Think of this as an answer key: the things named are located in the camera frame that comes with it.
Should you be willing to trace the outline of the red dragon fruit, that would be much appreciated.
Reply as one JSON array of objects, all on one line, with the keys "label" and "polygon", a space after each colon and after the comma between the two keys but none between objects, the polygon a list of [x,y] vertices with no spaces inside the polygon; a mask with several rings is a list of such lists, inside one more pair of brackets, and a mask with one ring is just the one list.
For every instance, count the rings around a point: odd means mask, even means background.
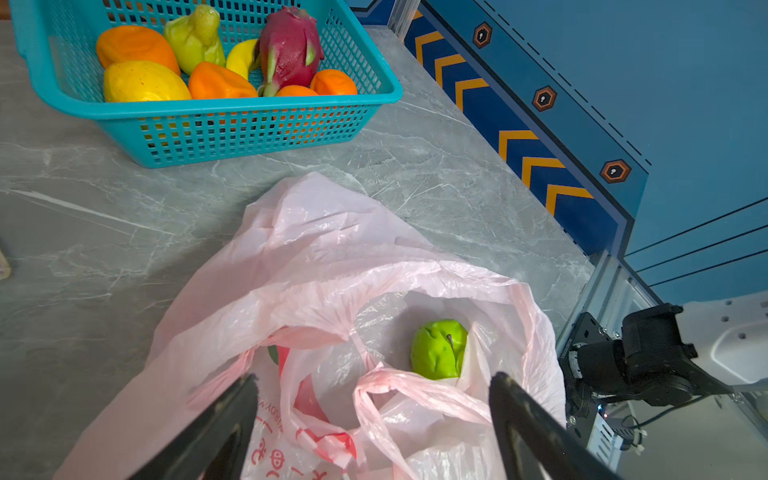
[{"label": "red dragon fruit", "polygon": [[316,19],[293,6],[267,17],[256,53],[262,71],[258,89],[262,97],[273,97],[286,86],[309,87],[325,58]]}]

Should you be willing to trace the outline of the orange mandarin fruit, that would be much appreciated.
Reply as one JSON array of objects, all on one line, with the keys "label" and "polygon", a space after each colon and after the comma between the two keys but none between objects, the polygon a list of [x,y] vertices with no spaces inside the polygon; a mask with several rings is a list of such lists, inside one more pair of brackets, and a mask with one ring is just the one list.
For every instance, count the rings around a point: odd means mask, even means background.
[{"label": "orange mandarin fruit", "polygon": [[285,86],[281,88],[276,94],[276,97],[308,97],[308,96],[318,96],[318,93],[309,87],[304,87],[301,85]]}]

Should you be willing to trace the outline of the teal plastic basket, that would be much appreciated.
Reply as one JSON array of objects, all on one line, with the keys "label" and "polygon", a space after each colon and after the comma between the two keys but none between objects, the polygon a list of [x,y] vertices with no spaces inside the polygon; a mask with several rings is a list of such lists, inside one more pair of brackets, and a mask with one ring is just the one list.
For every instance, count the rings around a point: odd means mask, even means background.
[{"label": "teal plastic basket", "polygon": [[343,1],[14,1],[10,11],[37,94],[147,168],[345,142],[402,95]]}]

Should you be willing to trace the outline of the small orange tangerine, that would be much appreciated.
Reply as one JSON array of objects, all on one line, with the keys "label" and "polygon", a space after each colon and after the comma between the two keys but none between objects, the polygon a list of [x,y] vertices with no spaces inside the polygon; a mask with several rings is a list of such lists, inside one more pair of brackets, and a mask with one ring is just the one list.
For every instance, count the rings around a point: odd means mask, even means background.
[{"label": "small orange tangerine", "polygon": [[188,89],[195,100],[256,98],[258,92],[248,81],[225,67],[199,63],[189,77]]}]

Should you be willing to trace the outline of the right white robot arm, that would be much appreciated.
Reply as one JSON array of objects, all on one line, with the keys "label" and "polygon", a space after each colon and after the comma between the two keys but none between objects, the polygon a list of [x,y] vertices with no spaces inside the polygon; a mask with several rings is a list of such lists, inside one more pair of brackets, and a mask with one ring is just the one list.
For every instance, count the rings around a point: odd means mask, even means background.
[{"label": "right white robot arm", "polygon": [[581,313],[559,355],[566,413],[641,401],[683,407],[713,395],[767,388],[767,294],[683,306],[664,303],[627,315],[617,336]]}]

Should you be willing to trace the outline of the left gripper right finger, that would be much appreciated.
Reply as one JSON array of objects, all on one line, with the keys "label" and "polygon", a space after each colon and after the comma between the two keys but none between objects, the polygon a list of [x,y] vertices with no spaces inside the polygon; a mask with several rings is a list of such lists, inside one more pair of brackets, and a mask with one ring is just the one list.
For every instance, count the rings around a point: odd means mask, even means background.
[{"label": "left gripper right finger", "polygon": [[496,373],[489,407],[508,479],[616,479],[512,377]]}]

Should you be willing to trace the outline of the yellow lemon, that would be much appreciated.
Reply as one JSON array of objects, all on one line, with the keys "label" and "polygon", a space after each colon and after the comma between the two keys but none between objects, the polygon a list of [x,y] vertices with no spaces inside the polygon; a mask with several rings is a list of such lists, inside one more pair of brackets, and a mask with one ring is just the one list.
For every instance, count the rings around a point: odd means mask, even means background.
[{"label": "yellow lemon", "polygon": [[191,93],[169,68],[151,61],[126,61],[110,65],[104,73],[106,102],[191,100]]}]

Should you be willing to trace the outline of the green apple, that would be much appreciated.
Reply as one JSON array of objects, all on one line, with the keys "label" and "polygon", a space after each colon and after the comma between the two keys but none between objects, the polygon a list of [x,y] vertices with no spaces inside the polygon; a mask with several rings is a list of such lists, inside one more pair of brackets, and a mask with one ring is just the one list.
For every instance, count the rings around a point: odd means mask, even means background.
[{"label": "green apple", "polygon": [[422,325],[411,344],[411,370],[430,380],[458,378],[467,339],[467,330],[456,320],[443,319]]}]

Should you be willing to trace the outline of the orange persimmon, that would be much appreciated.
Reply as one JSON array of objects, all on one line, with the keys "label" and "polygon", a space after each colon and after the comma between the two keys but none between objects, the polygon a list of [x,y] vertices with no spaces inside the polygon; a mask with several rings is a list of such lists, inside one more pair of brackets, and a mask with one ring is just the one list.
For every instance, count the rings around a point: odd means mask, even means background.
[{"label": "orange persimmon", "polygon": [[106,30],[97,40],[96,53],[104,68],[113,63],[139,60],[158,63],[181,75],[168,41],[147,27],[122,25]]}]

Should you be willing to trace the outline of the yellow banana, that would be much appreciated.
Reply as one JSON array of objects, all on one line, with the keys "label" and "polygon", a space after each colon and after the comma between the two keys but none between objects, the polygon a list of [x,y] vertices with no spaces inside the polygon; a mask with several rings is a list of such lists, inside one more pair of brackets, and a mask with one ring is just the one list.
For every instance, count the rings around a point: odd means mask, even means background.
[{"label": "yellow banana", "polygon": [[226,68],[248,80],[250,73],[259,67],[258,43],[258,39],[251,39],[235,45],[226,59]]}]

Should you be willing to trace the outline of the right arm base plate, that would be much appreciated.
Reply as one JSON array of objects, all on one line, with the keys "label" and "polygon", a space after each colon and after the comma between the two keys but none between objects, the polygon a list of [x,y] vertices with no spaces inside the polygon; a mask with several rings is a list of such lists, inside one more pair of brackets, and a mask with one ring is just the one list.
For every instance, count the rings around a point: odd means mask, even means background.
[{"label": "right arm base plate", "polygon": [[583,312],[558,340],[558,362],[566,390],[566,430],[578,445],[614,473],[624,453],[643,450],[645,432],[629,428],[635,414],[630,403],[608,403],[605,394],[595,392],[583,381],[578,350],[610,344],[617,338],[616,334],[606,333],[590,313]]}]

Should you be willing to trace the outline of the pink plastic bag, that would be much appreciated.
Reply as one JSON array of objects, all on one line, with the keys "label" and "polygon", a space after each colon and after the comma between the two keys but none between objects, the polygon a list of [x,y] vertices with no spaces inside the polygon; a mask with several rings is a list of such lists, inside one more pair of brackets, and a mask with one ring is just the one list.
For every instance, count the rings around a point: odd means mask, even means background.
[{"label": "pink plastic bag", "polygon": [[[411,344],[443,319],[468,332],[462,371],[430,380],[411,370]],[[131,477],[253,374],[244,479],[500,479],[496,372],[565,423],[556,335],[526,283],[439,250],[320,174],[288,178],[182,289],[144,369],[56,477]]]}]

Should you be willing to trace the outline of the green pear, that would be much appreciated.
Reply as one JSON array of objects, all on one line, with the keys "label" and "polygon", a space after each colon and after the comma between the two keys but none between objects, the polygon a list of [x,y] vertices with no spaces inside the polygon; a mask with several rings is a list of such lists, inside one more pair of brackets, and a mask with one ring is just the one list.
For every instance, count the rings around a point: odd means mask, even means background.
[{"label": "green pear", "polygon": [[163,36],[185,74],[191,75],[201,62],[225,66],[226,58],[219,38],[220,21],[214,8],[201,4],[190,15],[165,25]]}]

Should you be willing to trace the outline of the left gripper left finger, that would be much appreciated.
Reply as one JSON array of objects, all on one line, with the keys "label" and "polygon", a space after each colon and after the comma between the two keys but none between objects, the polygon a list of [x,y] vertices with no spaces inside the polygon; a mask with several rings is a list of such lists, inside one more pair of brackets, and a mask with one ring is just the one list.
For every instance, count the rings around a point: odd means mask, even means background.
[{"label": "left gripper left finger", "polygon": [[130,479],[238,479],[258,401],[256,377],[241,377]]}]

